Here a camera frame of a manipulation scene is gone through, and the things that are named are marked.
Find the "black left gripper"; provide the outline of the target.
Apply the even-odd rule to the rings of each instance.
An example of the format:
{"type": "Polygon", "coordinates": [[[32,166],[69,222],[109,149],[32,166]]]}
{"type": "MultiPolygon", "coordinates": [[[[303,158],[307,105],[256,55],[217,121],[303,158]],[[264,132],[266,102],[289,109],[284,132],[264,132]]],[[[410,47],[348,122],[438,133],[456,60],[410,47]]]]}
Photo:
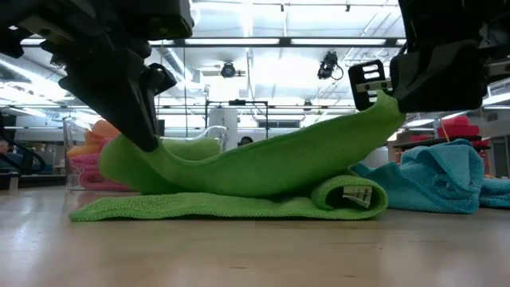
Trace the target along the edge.
{"type": "Polygon", "coordinates": [[[153,97],[177,85],[161,64],[144,64],[152,39],[151,1],[1,2],[1,54],[20,58],[37,35],[66,65],[59,85],[142,151],[159,141],[153,97]]]}

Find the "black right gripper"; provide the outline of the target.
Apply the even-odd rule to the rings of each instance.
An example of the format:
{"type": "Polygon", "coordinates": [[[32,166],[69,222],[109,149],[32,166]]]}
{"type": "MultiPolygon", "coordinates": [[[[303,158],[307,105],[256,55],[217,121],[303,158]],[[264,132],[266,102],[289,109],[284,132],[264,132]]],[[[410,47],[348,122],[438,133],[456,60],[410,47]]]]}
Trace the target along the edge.
{"type": "Polygon", "coordinates": [[[401,112],[479,108],[487,87],[509,76],[509,0],[400,0],[406,49],[390,63],[351,66],[358,111],[377,91],[391,93],[401,112]]]}

